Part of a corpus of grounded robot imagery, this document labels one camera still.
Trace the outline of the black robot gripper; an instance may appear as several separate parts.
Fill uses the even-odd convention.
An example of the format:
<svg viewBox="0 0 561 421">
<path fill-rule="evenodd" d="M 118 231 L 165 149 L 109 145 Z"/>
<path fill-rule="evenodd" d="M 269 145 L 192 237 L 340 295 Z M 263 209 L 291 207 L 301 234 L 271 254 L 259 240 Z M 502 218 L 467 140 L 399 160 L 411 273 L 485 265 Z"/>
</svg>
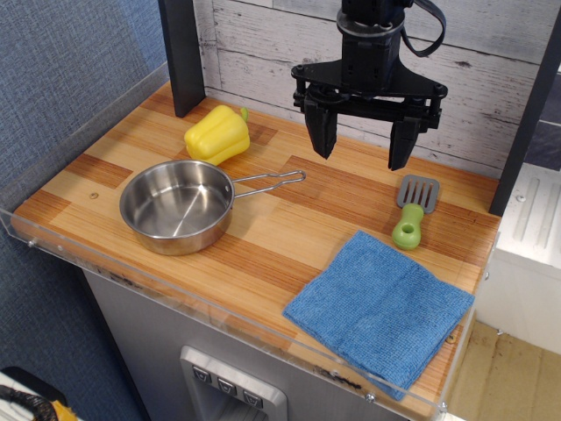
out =
<svg viewBox="0 0 561 421">
<path fill-rule="evenodd" d="M 420 127 L 437 129 L 447 88 L 407 69 L 400 60 L 401 33 L 343 36 L 342 58 L 299 64 L 295 106 L 301 109 L 314 151 L 328 159 L 342 114 L 393 123 L 388 168 L 407 165 Z"/>
</svg>

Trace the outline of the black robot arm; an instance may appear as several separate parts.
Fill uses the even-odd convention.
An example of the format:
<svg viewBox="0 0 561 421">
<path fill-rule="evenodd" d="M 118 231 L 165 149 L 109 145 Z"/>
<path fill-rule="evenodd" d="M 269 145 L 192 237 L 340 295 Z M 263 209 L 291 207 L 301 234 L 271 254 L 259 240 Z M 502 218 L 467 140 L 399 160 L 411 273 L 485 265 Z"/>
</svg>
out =
<svg viewBox="0 0 561 421">
<path fill-rule="evenodd" d="M 337 13 L 341 59 L 292 68 L 295 107 L 320 156 L 328 158 L 336 144 L 338 115 L 391 123 L 392 170 L 406 166 L 420 134 L 438 128 L 447 87 L 407 69 L 400 59 L 400 45 L 410 43 L 404 23 L 412 6 L 411 1 L 343 1 Z"/>
</svg>

